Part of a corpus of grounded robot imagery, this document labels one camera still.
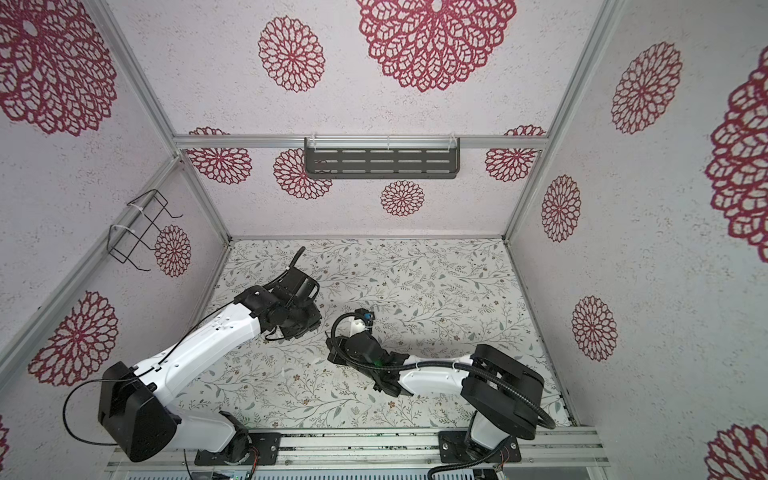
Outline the dark metal wall shelf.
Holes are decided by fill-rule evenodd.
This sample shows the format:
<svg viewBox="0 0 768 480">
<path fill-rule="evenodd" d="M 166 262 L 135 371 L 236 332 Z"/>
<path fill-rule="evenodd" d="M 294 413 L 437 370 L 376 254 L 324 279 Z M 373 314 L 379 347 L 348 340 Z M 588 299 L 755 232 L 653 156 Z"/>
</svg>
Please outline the dark metal wall shelf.
<svg viewBox="0 0 768 480">
<path fill-rule="evenodd" d="M 304 168 L 313 180 L 452 180 L 461 168 L 461 142 L 321 140 L 308 137 Z"/>
</svg>

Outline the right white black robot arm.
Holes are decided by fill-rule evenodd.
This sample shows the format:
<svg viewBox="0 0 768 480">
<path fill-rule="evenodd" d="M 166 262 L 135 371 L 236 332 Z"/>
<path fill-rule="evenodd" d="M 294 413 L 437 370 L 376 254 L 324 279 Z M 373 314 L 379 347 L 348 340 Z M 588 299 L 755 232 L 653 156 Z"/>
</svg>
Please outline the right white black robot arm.
<svg viewBox="0 0 768 480">
<path fill-rule="evenodd" d="M 326 339 L 328 360 L 350 367 L 392 397 L 459 396 L 474 412 L 462 436 L 441 433 L 445 462 L 492 460 L 504 453 L 514 459 L 517 441 L 533 440 L 538 428 L 556 423 L 541 406 L 541 375 L 486 344 L 456 359 L 423 359 L 384 349 L 370 331 Z"/>
</svg>

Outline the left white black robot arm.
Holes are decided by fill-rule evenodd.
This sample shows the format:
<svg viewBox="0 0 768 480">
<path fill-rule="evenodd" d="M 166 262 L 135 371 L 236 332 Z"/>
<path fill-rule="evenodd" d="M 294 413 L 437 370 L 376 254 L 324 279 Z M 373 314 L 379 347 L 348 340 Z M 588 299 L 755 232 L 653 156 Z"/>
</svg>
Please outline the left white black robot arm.
<svg viewBox="0 0 768 480">
<path fill-rule="evenodd" d="M 278 330 L 284 340 L 321 324 L 318 282 L 290 267 L 265 285 L 238 294 L 213 319 L 168 349 L 102 376 L 97 419 L 134 463 L 171 450 L 206 451 L 230 464 L 253 449 L 248 429 L 231 413 L 178 409 L 178 394 L 230 351 Z"/>
</svg>

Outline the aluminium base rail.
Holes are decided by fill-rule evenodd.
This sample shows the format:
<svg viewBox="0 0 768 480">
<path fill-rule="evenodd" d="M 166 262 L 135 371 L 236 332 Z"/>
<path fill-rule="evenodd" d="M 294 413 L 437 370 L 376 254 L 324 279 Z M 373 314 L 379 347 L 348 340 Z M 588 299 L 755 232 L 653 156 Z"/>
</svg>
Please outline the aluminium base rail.
<svg viewBox="0 0 768 480">
<path fill-rule="evenodd" d="M 234 470 L 429 469 L 471 462 L 488 447 L 471 447 L 466 429 L 252 430 L 250 455 Z M 510 439 L 482 467 L 600 469 L 610 461 L 591 427 L 543 430 L 533 440 Z"/>
</svg>

